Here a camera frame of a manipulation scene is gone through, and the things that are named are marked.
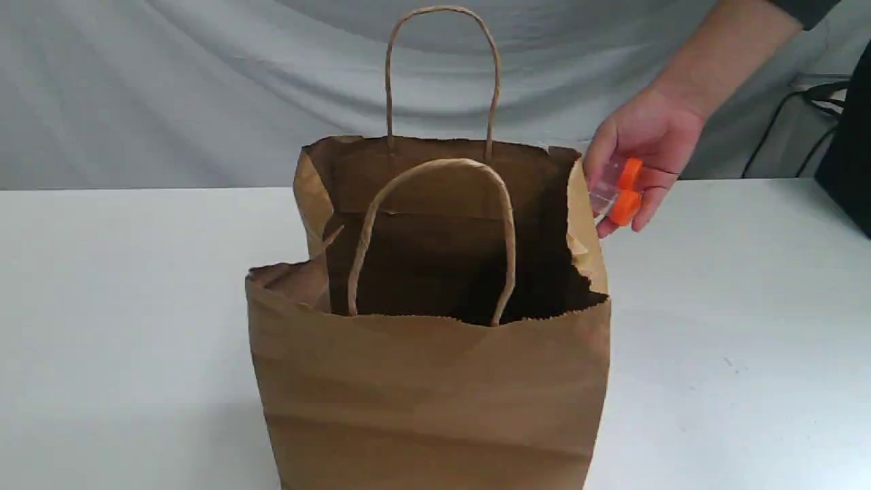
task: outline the brown paper bag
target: brown paper bag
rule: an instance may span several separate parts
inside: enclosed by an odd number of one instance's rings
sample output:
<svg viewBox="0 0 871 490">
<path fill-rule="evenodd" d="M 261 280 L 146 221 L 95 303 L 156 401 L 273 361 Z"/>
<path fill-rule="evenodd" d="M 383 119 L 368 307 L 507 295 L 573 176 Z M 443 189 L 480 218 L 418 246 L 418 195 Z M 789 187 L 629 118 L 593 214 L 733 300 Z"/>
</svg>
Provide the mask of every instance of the brown paper bag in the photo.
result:
<svg viewBox="0 0 871 490">
<path fill-rule="evenodd" d="M 582 487 L 611 304 L 579 156 L 490 136 L 303 150 L 312 259 L 246 279 L 283 489 Z"/>
</svg>

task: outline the white cloth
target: white cloth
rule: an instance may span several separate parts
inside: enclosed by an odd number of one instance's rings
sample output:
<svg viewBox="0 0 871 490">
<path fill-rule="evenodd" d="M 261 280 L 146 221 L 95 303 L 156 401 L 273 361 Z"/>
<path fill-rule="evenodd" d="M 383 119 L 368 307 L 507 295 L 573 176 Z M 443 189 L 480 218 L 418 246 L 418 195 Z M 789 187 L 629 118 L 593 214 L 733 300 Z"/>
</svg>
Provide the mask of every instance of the white cloth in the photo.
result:
<svg viewBox="0 0 871 490">
<path fill-rule="evenodd" d="M 582 146 L 712 3 L 465 0 L 503 55 L 496 137 Z M 385 43 L 394 22 L 424 4 L 2 2 L 0 188 L 289 184 L 300 146 L 384 134 Z M 835 28 L 867 31 L 871 4 L 846 1 L 833 16 L 712 121 L 688 176 L 739 173 L 789 78 L 823 55 Z M 398 133 L 483 136 L 492 66 L 473 22 L 412 20 L 394 68 Z"/>
</svg>

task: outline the clear plastic container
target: clear plastic container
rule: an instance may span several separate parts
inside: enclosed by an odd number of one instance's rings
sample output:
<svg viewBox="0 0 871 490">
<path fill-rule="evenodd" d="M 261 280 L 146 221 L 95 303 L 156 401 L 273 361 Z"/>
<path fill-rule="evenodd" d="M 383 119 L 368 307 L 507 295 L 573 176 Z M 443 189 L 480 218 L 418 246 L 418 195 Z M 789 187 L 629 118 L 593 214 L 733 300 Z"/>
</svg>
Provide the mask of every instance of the clear plastic container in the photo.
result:
<svg viewBox="0 0 871 490">
<path fill-rule="evenodd" d="M 590 205 L 596 216 L 608 216 L 624 227 L 641 207 L 641 193 L 636 190 L 643 162 L 637 158 L 613 160 L 605 166 L 602 177 L 590 190 Z"/>
</svg>

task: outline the orange lid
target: orange lid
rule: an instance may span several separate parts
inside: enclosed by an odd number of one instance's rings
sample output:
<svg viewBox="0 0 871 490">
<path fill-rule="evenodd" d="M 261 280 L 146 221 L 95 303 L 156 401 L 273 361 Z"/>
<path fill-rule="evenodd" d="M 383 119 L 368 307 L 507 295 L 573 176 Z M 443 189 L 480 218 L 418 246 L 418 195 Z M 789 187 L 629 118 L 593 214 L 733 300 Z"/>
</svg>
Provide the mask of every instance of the orange lid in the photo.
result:
<svg viewBox="0 0 871 490">
<path fill-rule="evenodd" d="M 641 167 L 644 164 L 640 159 L 626 159 L 626 164 L 623 166 L 623 172 L 617 181 L 617 187 L 625 190 L 634 190 L 635 181 L 638 180 L 638 175 L 641 174 Z"/>
<path fill-rule="evenodd" d="M 611 207 L 608 217 L 624 227 L 632 222 L 632 218 L 635 217 L 639 208 L 641 208 L 641 193 L 623 190 L 617 194 L 617 199 L 614 200 L 614 206 Z"/>
</svg>

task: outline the white table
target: white table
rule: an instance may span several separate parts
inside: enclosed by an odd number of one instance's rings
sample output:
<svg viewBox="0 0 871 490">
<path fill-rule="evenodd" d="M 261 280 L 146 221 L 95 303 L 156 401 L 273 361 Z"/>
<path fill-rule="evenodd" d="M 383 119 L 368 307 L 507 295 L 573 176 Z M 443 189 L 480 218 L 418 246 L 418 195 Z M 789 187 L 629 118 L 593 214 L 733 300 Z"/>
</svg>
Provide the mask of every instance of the white table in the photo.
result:
<svg viewBox="0 0 871 490">
<path fill-rule="evenodd" d="M 0 488 L 277 488 L 242 280 L 305 258 L 289 189 L 5 192 L 0 224 Z M 587 490 L 871 488 L 871 241 L 812 182 L 681 182 L 605 253 Z"/>
</svg>

